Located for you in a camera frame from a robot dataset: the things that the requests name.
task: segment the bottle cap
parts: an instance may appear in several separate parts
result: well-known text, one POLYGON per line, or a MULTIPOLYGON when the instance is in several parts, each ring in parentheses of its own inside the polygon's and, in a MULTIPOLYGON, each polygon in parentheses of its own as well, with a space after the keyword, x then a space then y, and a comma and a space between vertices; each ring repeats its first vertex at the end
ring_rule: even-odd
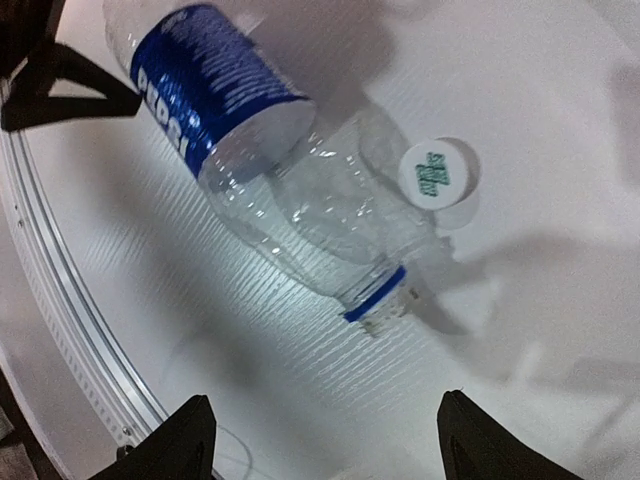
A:
POLYGON ((416 207, 440 210, 464 198, 469 167, 453 145, 429 140, 412 147, 402 157, 398 185, 416 207))

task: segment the blue bottle label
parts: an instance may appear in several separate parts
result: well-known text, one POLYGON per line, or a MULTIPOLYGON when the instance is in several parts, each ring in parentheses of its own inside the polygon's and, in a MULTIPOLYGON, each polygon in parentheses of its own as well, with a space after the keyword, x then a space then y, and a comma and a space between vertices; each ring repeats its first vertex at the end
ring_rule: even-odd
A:
POLYGON ((130 75, 196 177, 238 125, 273 105, 308 100, 210 4, 162 19, 140 42, 130 75))

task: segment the dark floor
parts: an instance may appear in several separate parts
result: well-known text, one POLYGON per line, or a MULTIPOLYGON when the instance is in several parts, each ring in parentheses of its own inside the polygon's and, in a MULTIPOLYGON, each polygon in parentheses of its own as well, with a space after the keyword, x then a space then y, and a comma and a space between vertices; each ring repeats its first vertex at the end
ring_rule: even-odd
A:
POLYGON ((14 478, 16 480, 32 478, 62 480, 22 416, 2 372, 0 372, 0 408, 14 427, 14 431, 0 441, 0 478, 2 480, 14 478))

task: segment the black mount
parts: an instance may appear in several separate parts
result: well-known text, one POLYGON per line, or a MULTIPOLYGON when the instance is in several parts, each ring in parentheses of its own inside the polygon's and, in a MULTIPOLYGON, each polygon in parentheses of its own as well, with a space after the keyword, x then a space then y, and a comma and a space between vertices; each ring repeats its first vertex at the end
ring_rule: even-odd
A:
MULTIPOLYGON (((36 46, 26 53, 28 63, 11 84, 9 100, 1 111, 0 126, 3 130, 13 132, 79 118, 131 117, 140 108, 142 98, 137 93, 71 47, 55 42, 63 5, 63 0, 55 0, 52 5, 42 7, 50 8, 50 11, 47 23, 43 24, 44 31, 38 33, 41 35, 38 39, 32 35, 29 39, 10 45, 22 52, 33 43, 36 46), (104 98, 50 96, 54 83, 61 79, 92 88, 102 93, 104 98)), ((32 30, 33 15, 42 17, 37 5, 33 11, 26 10, 11 19, 13 31, 32 30)), ((21 59, 15 54, 9 57, 12 66, 17 59, 21 59)))
POLYGON ((192 397, 136 448, 90 480, 211 480, 216 419, 206 396, 192 397))
POLYGON ((461 391, 438 410, 447 480, 581 480, 527 447, 461 391))

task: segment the plastic water bottle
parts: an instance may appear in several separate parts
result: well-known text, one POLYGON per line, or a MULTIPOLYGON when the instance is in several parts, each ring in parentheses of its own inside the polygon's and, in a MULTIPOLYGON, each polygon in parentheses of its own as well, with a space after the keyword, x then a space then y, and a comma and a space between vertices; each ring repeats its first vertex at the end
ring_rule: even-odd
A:
POLYGON ((313 102, 214 5, 191 3, 104 0, 115 56, 219 218, 378 331, 403 313, 406 271, 380 244, 355 123, 322 140, 313 102))

